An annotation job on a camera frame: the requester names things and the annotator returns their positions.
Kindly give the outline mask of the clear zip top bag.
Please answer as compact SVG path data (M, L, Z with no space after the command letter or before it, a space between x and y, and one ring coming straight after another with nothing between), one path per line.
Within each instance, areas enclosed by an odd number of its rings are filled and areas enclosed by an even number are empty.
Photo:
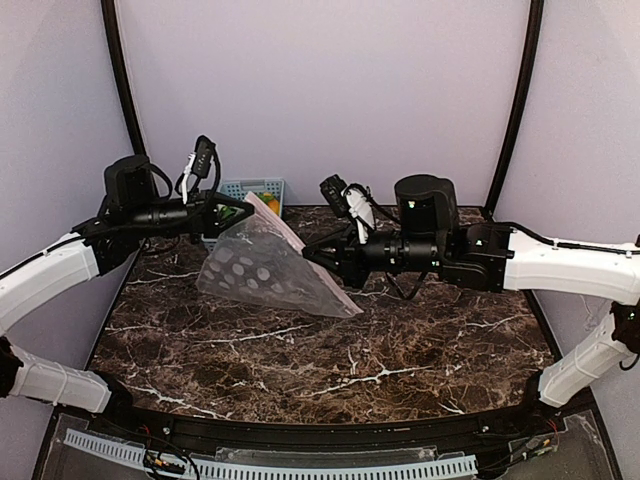
M199 292L323 317L363 312L324 268L303 258L304 242L256 194L244 201L254 213L218 237L196 280Z

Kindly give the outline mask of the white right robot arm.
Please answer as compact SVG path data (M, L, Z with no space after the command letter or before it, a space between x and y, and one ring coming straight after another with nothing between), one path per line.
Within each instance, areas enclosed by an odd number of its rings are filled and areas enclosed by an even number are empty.
M337 175L320 190L334 215L350 224L312 243L303 257L361 288L373 272L387 280L430 273L459 288L500 293L545 290L594 296L611 306L599 325L561 360L535 374L525 400L550 408L567 404L580 390L625 359L639 359L639 248L632 243L579 243L543 237L514 222L461 225L454 184L416 174L396 182L398 207L381 231L382 207L368 189Z

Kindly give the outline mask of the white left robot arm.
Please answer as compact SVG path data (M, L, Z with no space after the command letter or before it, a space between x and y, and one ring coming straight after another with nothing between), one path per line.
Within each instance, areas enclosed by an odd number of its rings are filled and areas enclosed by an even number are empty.
M27 314L128 260L153 237L214 239L250 217L252 204L192 187L180 197L160 195L154 179L167 176L144 155L122 158L104 171L98 214L57 242L1 274L1 395L101 414L129 401L128 391L106 374L78 370L32 354L8 338Z

